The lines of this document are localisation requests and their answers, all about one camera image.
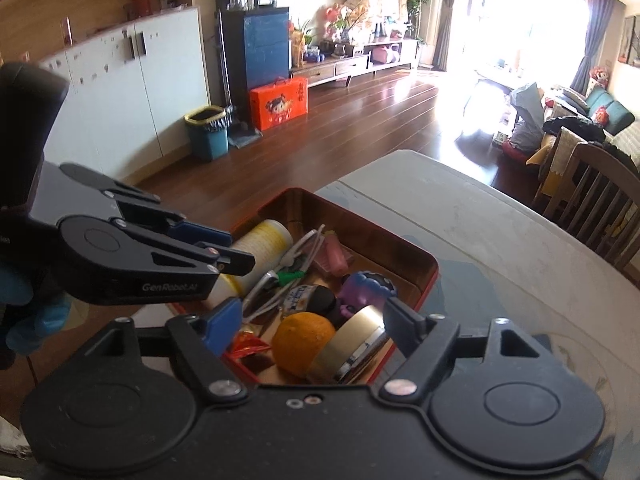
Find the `blue glove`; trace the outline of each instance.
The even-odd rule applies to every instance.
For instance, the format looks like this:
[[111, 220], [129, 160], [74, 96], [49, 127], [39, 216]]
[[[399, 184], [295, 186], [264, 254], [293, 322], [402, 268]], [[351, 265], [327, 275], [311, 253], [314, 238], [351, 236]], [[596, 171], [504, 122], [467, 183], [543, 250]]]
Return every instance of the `blue glove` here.
[[0, 262], [0, 304], [25, 309], [15, 324], [8, 326], [6, 320], [0, 322], [0, 341], [4, 340], [7, 347], [21, 355], [36, 351], [48, 336], [62, 330], [71, 308], [70, 299], [65, 294], [41, 302], [32, 301], [33, 293], [28, 276]]

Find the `teal trash can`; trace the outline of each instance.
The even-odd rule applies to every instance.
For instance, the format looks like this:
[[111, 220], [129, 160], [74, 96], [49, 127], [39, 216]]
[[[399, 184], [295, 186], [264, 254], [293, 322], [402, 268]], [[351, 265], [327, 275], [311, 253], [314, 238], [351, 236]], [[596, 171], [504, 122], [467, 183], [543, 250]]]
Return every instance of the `teal trash can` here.
[[191, 153], [210, 162], [229, 151], [226, 129], [231, 117], [219, 106], [203, 106], [184, 116]]

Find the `curtain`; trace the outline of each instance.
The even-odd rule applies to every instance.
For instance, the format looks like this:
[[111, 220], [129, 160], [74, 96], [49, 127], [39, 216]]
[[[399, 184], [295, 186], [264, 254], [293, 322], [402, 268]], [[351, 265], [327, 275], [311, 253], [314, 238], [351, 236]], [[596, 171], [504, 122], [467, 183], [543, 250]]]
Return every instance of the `curtain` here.
[[584, 41], [584, 57], [575, 74], [571, 88], [585, 94], [589, 83], [589, 70], [593, 67], [593, 58], [598, 53], [604, 33], [609, 25], [615, 0], [587, 0], [589, 6], [589, 24]]
[[453, 2], [455, 0], [443, 0], [442, 14], [440, 16], [440, 29], [438, 41], [433, 56], [433, 64], [439, 70], [447, 69], [447, 57], [449, 57], [449, 40], [451, 37], [451, 19], [453, 17]]

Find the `screw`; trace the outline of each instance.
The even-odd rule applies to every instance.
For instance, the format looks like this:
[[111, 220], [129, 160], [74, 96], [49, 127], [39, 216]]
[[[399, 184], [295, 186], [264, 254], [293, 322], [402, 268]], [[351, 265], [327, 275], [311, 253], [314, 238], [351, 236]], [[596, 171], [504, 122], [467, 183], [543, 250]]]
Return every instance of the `screw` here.
[[398, 397], [414, 394], [417, 389], [418, 386], [408, 379], [393, 379], [385, 384], [385, 390]]
[[308, 395], [305, 397], [305, 403], [309, 406], [315, 406], [316, 404], [320, 404], [322, 402], [322, 397], [317, 395]]
[[292, 410], [299, 410], [300, 408], [305, 407], [305, 403], [300, 399], [289, 399], [286, 402], [287, 406], [289, 406]]
[[242, 386], [235, 381], [220, 380], [212, 382], [209, 391], [219, 397], [233, 397], [242, 391]]

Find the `pink bag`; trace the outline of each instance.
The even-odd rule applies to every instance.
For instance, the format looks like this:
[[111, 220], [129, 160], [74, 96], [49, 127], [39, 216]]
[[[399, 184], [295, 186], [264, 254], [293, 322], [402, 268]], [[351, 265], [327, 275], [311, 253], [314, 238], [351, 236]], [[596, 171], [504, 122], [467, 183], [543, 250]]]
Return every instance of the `pink bag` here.
[[390, 46], [377, 46], [371, 51], [371, 59], [374, 63], [397, 63], [400, 61], [400, 45], [394, 43]]

